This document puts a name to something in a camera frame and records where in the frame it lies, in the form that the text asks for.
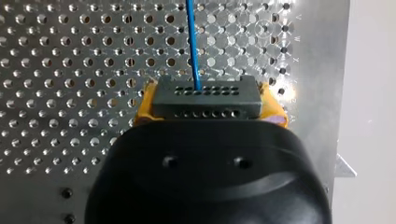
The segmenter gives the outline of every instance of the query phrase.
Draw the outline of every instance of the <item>gray terminal block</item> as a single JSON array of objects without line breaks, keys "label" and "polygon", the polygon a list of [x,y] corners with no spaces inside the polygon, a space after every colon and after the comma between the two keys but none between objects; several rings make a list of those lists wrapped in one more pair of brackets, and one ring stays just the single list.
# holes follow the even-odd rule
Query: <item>gray terminal block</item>
[{"label": "gray terminal block", "polygon": [[256,119],[261,112],[262,100],[252,76],[202,81],[200,91],[191,81],[162,77],[152,102],[154,117],[165,119]]}]

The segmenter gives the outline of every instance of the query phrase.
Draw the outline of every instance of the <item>blue wire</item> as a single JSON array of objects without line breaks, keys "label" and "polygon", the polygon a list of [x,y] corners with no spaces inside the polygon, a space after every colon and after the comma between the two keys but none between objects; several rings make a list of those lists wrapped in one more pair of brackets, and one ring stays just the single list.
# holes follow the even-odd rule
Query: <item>blue wire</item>
[{"label": "blue wire", "polygon": [[201,81],[198,74],[198,57],[197,57],[197,41],[195,38],[195,22],[194,22],[194,3],[193,0],[186,0],[187,20],[189,22],[189,40],[192,78],[194,80],[194,88],[196,91],[201,90]]}]

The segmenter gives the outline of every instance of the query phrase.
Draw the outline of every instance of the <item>white wall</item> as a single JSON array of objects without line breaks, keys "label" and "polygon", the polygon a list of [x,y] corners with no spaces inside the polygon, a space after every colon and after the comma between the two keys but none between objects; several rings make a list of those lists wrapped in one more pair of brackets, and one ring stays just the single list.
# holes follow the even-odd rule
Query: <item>white wall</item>
[{"label": "white wall", "polygon": [[396,0],[351,0],[334,224],[396,223]]}]

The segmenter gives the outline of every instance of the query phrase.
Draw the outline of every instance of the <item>yellow bracket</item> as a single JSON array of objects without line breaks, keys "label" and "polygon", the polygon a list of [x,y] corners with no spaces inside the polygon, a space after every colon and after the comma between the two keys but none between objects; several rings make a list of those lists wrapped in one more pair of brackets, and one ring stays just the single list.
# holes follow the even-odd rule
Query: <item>yellow bracket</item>
[{"label": "yellow bracket", "polygon": [[[137,110],[136,117],[134,118],[135,125],[140,125],[155,120],[164,120],[164,118],[155,118],[152,116],[151,102],[154,98],[156,88],[156,81],[151,81],[148,85],[146,85],[142,104]],[[273,122],[281,127],[287,128],[289,118],[285,110],[271,94],[268,83],[262,83],[259,87],[259,91],[262,98],[262,114],[260,115],[259,119]]]}]

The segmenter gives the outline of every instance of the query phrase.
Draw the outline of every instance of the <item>perforated metal panel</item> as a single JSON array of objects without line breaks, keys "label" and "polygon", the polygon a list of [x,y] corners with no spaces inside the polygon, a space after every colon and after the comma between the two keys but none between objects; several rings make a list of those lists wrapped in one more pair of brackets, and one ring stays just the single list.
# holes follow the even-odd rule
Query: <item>perforated metal panel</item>
[{"label": "perforated metal panel", "polygon": [[[196,3],[202,79],[269,81],[331,189],[348,3]],[[184,1],[0,5],[0,215],[62,223],[73,214],[82,223],[89,187],[134,126],[145,82],[191,79]],[[69,199],[59,193],[66,187]]]}]

